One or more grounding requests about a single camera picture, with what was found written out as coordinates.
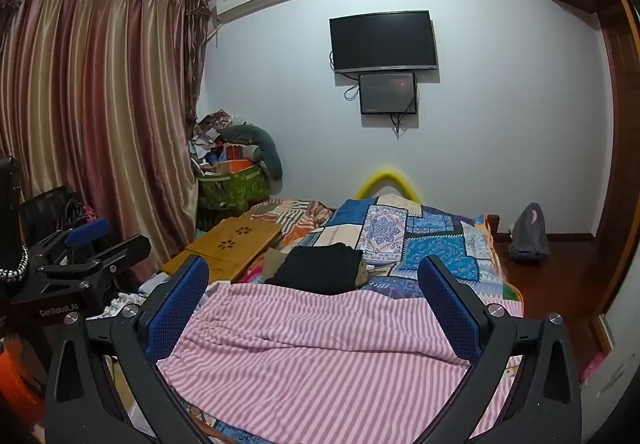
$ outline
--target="patchwork quilt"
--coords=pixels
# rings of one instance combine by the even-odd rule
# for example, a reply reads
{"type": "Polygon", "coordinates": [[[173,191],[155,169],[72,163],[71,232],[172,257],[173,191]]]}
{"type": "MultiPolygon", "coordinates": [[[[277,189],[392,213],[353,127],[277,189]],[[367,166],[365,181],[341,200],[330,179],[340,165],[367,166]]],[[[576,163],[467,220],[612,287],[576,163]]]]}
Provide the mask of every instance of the patchwork quilt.
{"type": "Polygon", "coordinates": [[[364,288],[391,297],[421,296],[420,261],[437,255],[452,274],[486,303],[520,300],[504,281],[484,217],[470,219],[398,195],[347,200],[300,245],[342,242],[363,251],[370,280],[364,288]]]}

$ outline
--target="television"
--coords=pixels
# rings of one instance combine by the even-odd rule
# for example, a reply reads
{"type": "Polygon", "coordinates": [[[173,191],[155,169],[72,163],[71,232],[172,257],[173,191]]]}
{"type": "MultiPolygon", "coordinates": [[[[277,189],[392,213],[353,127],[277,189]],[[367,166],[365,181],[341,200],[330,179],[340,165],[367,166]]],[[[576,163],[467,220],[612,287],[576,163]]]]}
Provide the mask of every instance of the television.
{"type": "Polygon", "coordinates": [[[364,72],[360,84],[360,114],[415,114],[416,82],[412,71],[364,72]]]}
{"type": "Polygon", "coordinates": [[[329,20],[334,72],[437,68],[428,11],[329,20]]]}

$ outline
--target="pink striped blanket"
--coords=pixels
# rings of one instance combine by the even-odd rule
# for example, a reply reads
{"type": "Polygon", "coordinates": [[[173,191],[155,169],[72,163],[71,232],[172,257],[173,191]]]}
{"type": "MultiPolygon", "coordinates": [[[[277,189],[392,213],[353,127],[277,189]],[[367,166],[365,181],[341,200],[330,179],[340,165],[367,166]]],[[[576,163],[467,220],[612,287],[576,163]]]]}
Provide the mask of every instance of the pink striped blanket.
{"type": "MultiPolygon", "coordinates": [[[[271,442],[368,444],[411,443],[468,363],[424,298],[220,283],[158,366],[187,402],[271,442]]],[[[506,372],[476,434],[512,382],[506,372]]]]}

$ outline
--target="black cloth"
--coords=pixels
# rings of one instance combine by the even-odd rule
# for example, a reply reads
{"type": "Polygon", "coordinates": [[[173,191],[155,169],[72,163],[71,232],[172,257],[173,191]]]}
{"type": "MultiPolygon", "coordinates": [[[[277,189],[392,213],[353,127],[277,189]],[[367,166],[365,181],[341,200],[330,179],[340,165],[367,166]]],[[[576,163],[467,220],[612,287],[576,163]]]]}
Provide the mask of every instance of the black cloth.
{"type": "Polygon", "coordinates": [[[316,294],[355,290],[362,251],[343,243],[320,247],[294,247],[273,277],[264,283],[316,294]]]}

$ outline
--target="pile of clutter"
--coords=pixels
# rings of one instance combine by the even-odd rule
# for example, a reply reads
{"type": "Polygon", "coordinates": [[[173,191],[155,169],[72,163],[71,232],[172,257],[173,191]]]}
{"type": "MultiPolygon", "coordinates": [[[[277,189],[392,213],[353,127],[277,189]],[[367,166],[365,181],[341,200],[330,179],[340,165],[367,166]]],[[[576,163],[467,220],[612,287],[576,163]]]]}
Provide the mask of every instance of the pile of clutter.
{"type": "Polygon", "coordinates": [[[282,178],[280,158],[269,134],[223,110],[208,114],[194,127],[189,151],[198,177],[228,175],[259,164],[271,179],[282,178]]]}

